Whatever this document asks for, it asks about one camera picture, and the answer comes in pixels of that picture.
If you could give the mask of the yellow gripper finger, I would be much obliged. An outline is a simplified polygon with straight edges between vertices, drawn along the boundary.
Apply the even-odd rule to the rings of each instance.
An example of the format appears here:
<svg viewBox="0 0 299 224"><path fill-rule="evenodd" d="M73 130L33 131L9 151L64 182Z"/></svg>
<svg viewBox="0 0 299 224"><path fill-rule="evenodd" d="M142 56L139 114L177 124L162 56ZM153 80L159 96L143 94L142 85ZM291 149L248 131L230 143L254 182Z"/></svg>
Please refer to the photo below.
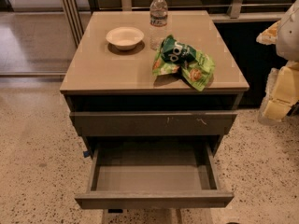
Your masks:
<svg viewBox="0 0 299 224"><path fill-rule="evenodd" d="M256 41L264 45L275 44L277 42L279 24L280 21L276 21L263 32L259 33L259 35L256 38Z"/></svg>
<svg viewBox="0 0 299 224"><path fill-rule="evenodd" d="M281 121L299 101L299 62L288 61L280 69L272 68L265 93L262 116Z"/></svg>

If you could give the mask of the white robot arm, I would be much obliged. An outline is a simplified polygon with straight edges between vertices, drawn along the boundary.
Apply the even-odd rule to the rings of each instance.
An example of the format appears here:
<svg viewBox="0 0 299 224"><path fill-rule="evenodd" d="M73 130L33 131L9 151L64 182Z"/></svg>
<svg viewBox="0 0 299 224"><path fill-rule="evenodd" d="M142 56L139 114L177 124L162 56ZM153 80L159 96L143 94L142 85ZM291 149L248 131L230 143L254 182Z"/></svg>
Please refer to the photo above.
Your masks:
<svg viewBox="0 0 299 224"><path fill-rule="evenodd" d="M256 41L276 46L276 53L287 63L272 68L266 82L259 121L281 122L299 101L299 0L296 0L280 21L260 33Z"/></svg>

